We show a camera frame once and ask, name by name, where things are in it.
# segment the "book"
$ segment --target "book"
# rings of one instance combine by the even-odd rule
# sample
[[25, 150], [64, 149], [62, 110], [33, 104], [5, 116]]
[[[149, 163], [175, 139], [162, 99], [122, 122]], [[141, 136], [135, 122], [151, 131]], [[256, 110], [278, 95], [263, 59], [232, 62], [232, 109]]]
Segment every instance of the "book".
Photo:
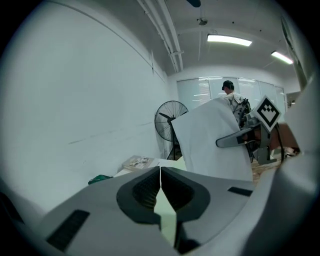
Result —
[[148, 168], [153, 160], [154, 158], [151, 157], [133, 155], [122, 164], [122, 167], [130, 171], [138, 171]]

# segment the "white shirt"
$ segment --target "white shirt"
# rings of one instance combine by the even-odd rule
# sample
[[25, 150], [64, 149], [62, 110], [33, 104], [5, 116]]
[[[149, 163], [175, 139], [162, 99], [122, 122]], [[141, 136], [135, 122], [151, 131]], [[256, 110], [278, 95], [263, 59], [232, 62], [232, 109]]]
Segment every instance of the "white shirt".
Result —
[[232, 113], [239, 124], [239, 120], [240, 120], [239, 115], [242, 110], [240, 103], [243, 101], [243, 97], [237, 92], [232, 92], [224, 96], [223, 98], [227, 101], [228, 106], [232, 110]]

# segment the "ceiling fixture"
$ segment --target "ceiling fixture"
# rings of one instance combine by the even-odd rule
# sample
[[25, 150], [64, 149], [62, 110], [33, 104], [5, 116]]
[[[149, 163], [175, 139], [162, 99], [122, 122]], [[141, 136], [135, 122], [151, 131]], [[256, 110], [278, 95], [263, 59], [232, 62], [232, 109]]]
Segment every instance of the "ceiling fixture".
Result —
[[209, 76], [201, 76], [199, 77], [199, 81], [204, 81], [204, 80], [218, 80], [222, 79], [223, 77], [209, 77]]
[[288, 57], [280, 54], [277, 51], [272, 52], [271, 55], [276, 57], [276, 58], [278, 58], [278, 59], [280, 59], [280, 60], [282, 60], [282, 61], [284, 61], [285, 63], [288, 63], [288, 64], [294, 63], [291, 59], [289, 59]]
[[193, 7], [200, 7], [201, 6], [201, 2], [200, 0], [187, 0]]
[[242, 46], [249, 46], [252, 43], [252, 41], [249, 41], [249, 40], [245, 40], [245, 39], [241, 39], [233, 36], [217, 35], [217, 34], [208, 34], [207, 41], [231, 43], [231, 44], [237, 44]]
[[243, 81], [243, 82], [251, 82], [254, 83], [256, 80], [251, 80], [251, 79], [246, 79], [246, 78], [239, 78], [239, 81]]

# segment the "gray plastic part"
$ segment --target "gray plastic part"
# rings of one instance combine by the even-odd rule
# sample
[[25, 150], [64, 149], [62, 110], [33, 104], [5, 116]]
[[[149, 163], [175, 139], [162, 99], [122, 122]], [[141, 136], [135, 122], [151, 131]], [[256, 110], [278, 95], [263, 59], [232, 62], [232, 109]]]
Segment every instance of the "gray plastic part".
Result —
[[197, 220], [184, 222], [182, 225], [186, 237], [204, 244], [219, 234], [237, 216], [249, 197], [228, 191], [231, 187], [254, 190], [251, 181], [215, 178], [183, 171], [180, 175], [204, 186], [210, 193], [210, 203]]
[[150, 170], [152, 168], [87, 186], [44, 217], [38, 227], [40, 236], [47, 239], [74, 210], [83, 210], [90, 215], [66, 248], [67, 255], [179, 255], [158, 225], [136, 223], [118, 206], [119, 188]]

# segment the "ceiling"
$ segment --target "ceiling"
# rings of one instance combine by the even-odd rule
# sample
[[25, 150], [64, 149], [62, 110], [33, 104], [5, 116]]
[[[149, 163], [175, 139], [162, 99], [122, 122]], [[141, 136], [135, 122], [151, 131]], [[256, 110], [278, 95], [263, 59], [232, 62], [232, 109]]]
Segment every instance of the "ceiling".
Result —
[[[281, 27], [283, 11], [274, 1], [201, 0], [201, 7], [194, 8], [186, 0], [167, 0], [167, 5], [184, 51], [185, 68], [222, 64], [265, 69], [279, 76], [293, 73], [291, 65], [271, 56], [273, 51], [288, 53]], [[199, 26], [199, 18], [208, 23]], [[252, 44], [207, 42], [207, 35], [214, 32]]]
[[[157, 0], [152, 1], [161, 14]], [[153, 52], [154, 59], [168, 76], [174, 73], [160, 36], [136, 0], [91, 0], [90, 2], [96, 3], [102, 13], [103, 9], [107, 9], [129, 28], [145, 48], [150, 53]], [[182, 54], [184, 68], [231, 65], [264, 69], [281, 77], [294, 74], [292, 65], [287, 65], [271, 56], [273, 51], [287, 54], [280, 20], [282, 10], [274, 1], [201, 0], [200, 8], [193, 7], [186, 0], [166, 0], [166, 2], [178, 34], [180, 48], [184, 51]], [[208, 23], [199, 26], [198, 18], [206, 18]], [[252, 44], [245, 47], [207, 42], [207, 35], [215, 31], [219, 35], [251, 40]]]

